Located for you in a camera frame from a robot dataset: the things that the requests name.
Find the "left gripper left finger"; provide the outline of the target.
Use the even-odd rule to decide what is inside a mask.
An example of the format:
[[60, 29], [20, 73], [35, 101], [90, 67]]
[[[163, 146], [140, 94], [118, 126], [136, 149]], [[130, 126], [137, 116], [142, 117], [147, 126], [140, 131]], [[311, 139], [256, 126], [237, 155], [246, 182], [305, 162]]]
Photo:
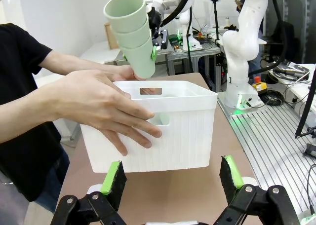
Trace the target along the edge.
[[124, 225], [118, 214], [127, 178], [121, 161], [112, 162], [101, 188], [78, 199], [63, 196], [52, 218], [52, 225]]

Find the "person's left hand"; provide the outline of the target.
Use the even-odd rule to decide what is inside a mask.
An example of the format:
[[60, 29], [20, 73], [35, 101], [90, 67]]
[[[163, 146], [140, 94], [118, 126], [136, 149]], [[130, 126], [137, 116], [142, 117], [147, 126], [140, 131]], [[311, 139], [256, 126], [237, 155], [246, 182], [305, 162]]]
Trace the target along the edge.
[[138, 77], [131, 66], [109, 66], [109, 73], [107, 77], [112, 81], [134, 81], [134, 80], [145, 80]]

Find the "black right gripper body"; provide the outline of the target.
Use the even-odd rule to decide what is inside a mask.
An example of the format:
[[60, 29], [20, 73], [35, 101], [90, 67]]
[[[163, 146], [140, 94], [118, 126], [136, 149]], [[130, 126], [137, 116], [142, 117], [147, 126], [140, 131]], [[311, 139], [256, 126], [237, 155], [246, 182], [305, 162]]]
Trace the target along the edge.
[[153, 45], [160, 46], [157, 38], [159, 37], [159, 29], [162, 23], [161, 14], [158, 11], [156, 11], [154, 7], [152, 7], [151, 10], [147, 13], [147, 15], [149, 18], [149, 27], [151, 30]]

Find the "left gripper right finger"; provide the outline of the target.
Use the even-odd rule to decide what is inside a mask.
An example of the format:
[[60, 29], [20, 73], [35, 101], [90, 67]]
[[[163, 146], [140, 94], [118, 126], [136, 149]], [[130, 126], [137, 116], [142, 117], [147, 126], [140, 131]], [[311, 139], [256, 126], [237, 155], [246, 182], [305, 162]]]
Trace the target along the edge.
[[248, 216], [257, 216], [264, 225], [300, 224], [286, 189], [274, 185], [263, 190], [244, 183], [231, 155], [222, 156], [219, 176], [228, 206], [216, 225], [241, 225]]

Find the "person's right hand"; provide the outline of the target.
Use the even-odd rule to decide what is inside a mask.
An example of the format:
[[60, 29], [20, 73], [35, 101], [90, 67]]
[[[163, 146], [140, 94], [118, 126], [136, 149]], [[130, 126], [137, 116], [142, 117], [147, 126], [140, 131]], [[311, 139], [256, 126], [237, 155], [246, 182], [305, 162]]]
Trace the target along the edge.
[[99, 130], [123, 155], [127, 149], [119, 134], [144, 148], [152, 146], [140, 130], [159, 138], [162, 132], [148, 122], [154, 114], [116, 87], [104, 71], [75, 71], [44, 86], [57, 118]]

